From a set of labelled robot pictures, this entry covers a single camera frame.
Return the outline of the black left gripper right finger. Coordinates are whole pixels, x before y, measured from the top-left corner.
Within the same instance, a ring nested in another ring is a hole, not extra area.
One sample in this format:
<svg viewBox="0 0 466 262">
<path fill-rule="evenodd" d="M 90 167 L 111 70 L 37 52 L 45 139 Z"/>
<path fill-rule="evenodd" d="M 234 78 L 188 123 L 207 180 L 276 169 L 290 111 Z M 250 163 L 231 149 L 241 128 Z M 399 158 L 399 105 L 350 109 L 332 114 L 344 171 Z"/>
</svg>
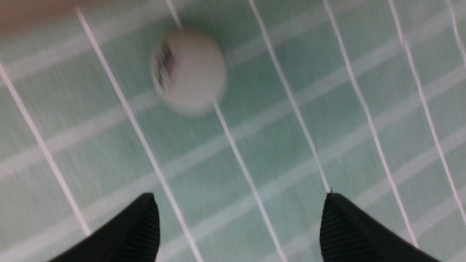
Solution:
<svg viewBox="0 0 466 262">
<path fill-rule="evenodd" d="M 325 262 L 435 262 L 343 195 L 324 201 L 320 250 Z"/>
</svg>

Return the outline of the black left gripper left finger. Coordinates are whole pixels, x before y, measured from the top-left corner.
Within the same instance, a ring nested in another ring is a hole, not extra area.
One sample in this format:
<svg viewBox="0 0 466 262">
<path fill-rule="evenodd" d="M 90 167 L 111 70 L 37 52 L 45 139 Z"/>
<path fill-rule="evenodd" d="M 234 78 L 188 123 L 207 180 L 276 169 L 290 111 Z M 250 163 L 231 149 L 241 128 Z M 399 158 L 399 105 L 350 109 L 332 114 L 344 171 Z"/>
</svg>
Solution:
<svg viewBox="0 0 466 262">
<path fill-rule="evenodd" d="M 154 262 L 161 241 L 158 206 L 151 192 L 53 262 Z"/>
</svg>

